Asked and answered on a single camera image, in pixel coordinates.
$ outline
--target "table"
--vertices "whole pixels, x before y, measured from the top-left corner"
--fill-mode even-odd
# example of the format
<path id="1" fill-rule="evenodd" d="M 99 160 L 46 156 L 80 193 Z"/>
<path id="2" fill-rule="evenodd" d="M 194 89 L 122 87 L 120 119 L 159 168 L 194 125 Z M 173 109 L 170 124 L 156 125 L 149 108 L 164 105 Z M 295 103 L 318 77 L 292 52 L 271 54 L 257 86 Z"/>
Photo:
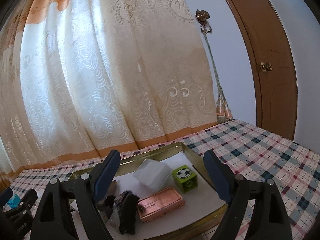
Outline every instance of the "table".
<path id="1" fill-rule="evenodd" d="M 262 128 L 232 120 L 201 132 L 174 140 L 181 141 L 200 156 L 213 149 L 223 163 L 234 173 L 246 179 L 265 181 L 272 178 L 285 203 L 292 227 L 293 239 L 302 239 L 313 225 L 320 209 L 320 155 Z M 154 145 L 143 150 L 121 154 L 122 158 L 140 154 L 171 142 Z M 29 188 L 44 189 L 51 178 L 67 180 L 73 171 L 93 167 L 102 162 L 95 158 L 83 163 L 50 169 L 23 171 L 11 184 L 20 198 Z M 31 209 L 36 213 L 39 200 Z M 253 211 L 249 201 L 237 240 L 244 239 Z"/>

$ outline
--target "soccer ball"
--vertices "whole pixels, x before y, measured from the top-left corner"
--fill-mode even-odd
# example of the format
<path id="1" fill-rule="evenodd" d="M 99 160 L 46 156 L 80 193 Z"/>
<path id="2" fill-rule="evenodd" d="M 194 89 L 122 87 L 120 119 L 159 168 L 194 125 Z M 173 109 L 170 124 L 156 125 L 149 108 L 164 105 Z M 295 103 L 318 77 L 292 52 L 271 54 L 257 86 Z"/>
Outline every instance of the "soccer ball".
<path id="1" fill-rule="evenodd" d="M 192 174 L 191 170 L 183 168 L 181 170 L 178 170 L 177 178 L 178 179 L 186 179 L 186 178 L 190 177 L 191 174 Z"/>

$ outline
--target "flower-shaped hook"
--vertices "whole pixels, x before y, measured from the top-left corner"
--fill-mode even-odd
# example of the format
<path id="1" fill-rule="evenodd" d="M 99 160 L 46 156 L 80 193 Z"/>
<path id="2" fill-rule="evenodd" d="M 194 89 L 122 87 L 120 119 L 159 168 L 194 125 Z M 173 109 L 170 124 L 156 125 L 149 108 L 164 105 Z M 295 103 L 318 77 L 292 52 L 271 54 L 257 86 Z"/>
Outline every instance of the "flower-shaped hook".
<path id="1" fill-rule="evenodd" d="M 205 10 L 197 10 L 196 11 L 196 19 L 197 21 L 201 24 L 200 29 L 201 32 L 203 33 L 212 33 L 212 28 L 211 26 L 209 26 L 209 28 L 207 29 L 206 25 L 207 25 L 207 19 L 210 18 L 210 15 L 207 11 Z"/>

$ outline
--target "brown wooden door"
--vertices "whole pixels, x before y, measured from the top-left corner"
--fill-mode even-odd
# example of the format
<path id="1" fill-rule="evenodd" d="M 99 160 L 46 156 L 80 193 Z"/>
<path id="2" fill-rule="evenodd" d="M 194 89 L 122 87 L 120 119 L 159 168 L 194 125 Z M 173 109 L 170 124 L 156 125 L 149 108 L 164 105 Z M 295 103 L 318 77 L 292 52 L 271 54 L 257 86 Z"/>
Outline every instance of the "brown wooden door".
<path id="1" fill-rule="evenodd" d="M 256 93 L 257 126 L 293 140 L 297 82 L 291 49 L 269 0 L 227 0 L 247 47 Z M 272 64 L 263 72 L 261 62 Z"/>

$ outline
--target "silver screw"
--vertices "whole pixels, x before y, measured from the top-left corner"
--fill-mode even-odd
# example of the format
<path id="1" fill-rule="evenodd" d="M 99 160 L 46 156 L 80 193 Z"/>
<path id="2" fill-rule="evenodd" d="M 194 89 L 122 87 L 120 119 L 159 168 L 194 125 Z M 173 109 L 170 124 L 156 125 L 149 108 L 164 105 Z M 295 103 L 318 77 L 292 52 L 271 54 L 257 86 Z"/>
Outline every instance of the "silver screw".
<path id="1" fill-rule="evenodd" d="M 236 174 L 235 175 L 236 180 L 243 180 L 243 176 L 241 174 Z"/>
<path id="2" fill-rule="evenodd" d="M 90 177 L 90 175 L 88 173 L 84 173 L 81 175 L 81 179 L 86 180 Z"/>
<path id="3" fill-rule="evenodd" d="M 267 179 L 267 183 L 271 186 L 273 185 L 275 182 L 273 179 Z"/>
<path id="4" fill-rule="evenodd" d="M 52 178 L 52 179 L 50 179 L 50 184 L 56 184 L 57 181 L 58 181 L 57 178 Z"/>

